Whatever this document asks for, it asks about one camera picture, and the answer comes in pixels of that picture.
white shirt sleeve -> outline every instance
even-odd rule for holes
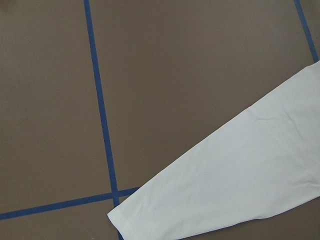
[[[178,240],[319,196],[320,62],[199,142],[108,217],[125,240]]]

gray-brown surface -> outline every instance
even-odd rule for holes
[[[320,51],[320,5],[301,1]],[[118,188],[313,63],[291,0],[92,0]],[[111,191],[82,1],[0,4],[0,214]],[[0,221],[0,239],[116,240],[112,200]],[[320,239],[320,199],[188,239]]]

blue tape line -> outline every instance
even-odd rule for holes
[[[121,190],[121,191],[119,191],[119,197],[129,196],[129,195],[133,194],[135,191],[137,191],[138,189],[139,189],[139,187]]]
[[[300,18],[300,22],[301,22],[302,27],[303,27],[303,31],[304,31],[306,40],[308,41],[308,45],[309,45],[309,49],[310,49],[311,54],[312,54],[313,61],[316,63],[316,62],[319,61],[317,50],[315,48],[314,41],[312,40],[312,36],[311,36],[310,30],[309,30],[309,27],[308,27],[308,24],[307,24],[307,20],[305,18],[304,11],[303,11],[301,3],[300,3],[300,0],[294,0],[294,4],[295,4],[295,8],[296,8],[296,10],[298,12],[298,15],[299,15],[299,18]]]
[[[90,43],[96,95],[98,98],[98,106],[99,106],[99,112],[100,112],[104,148],[105,148],[105,154],[106,154],[106,160],[107,160],[109,178],[110,178],[110,184],[111,184],[112,199],[113,199],[113,205],[114,207],[116,207],[120,204],[119,196],[118,196],[118,186],[117,186],[116,171],[114,166],[114,159],[113,159],[112,150],[111,150],[107,114],[106,114],[105,101],[104,101],[104,95],[103,95],[101,78],[100,78],[98,55],[96,50],[96,41],[95,41],[95,35],[94,35],[94,27],[92,24],[89,0],[84,0],[84,9],[85,9],[86,26],[88,30],[89,43]]]
[[[104,194],[95,195],[95,196],[88,196],[88,197],[83,197],[83,198],[69,200],[69,201],[62,201],[62,202],[53,203],[53,204],[44,205],[44,206],[36,206],[36,207],[27,208],[27,209],[18,210],[18,211],[1,213],[0,220],[12,219],[12,218],[31,215],[31,214],[39,214],[39,213],[44,213],[44,212],[58,210],[58,209],[65,209],[69,207],[95,203],[95,202],[108,200],[112,198],[113,198],[112,193],[109,192],[109,193],[104,193]]]

white cloth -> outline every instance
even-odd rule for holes
[[[125,240],[178,240],[320,196],[320,62],[199,142],[108,213]]]

white fabric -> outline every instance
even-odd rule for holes
[[[170,164],[108,217],[125,240],[178,240],[320,196],[320,62]]]

